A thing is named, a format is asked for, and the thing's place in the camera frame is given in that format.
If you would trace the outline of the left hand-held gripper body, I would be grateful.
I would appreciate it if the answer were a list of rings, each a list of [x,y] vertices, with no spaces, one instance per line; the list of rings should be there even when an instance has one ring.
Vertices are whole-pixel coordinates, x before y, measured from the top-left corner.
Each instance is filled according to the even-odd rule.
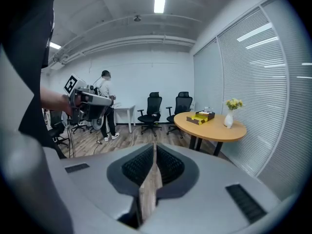
[[[81,94],[81,92],[88,92],[100,96],[97,87],[87,84],[84,80],[80,79],[74,74],[71,74],[68,81],[64,86],[64,90],[69,97],[69,104],[71,114],[69,115],[69,122],[79,123],[81,121],[92,121],[100,119],[104,114],[104,106],[95,106],[82,103],[79,108],[73,106],[74,94]]]

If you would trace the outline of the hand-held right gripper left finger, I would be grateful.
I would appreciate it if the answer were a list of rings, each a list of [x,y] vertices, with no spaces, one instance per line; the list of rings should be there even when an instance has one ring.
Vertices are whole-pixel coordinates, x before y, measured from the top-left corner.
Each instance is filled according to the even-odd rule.
[[[139,189],[152,168],[154,147],[140,144],[101,155],[63,159],[76,234],[137,234]]]

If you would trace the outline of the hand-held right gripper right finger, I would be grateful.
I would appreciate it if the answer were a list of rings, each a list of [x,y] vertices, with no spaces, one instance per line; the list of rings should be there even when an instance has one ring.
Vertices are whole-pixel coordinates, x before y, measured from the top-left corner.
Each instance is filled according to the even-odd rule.
[[[156,146],[162,187],[146,234],[234,234],[271,212],[279,199],[230,162],[170,144]]]

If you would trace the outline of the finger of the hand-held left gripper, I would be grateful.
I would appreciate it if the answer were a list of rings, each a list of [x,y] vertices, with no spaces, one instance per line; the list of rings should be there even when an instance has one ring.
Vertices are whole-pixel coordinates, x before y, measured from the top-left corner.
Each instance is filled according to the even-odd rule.
[[[111,106],[112,100],[107,97],[98,96],[96,94],[81,92],[81,102],[95,106]]]

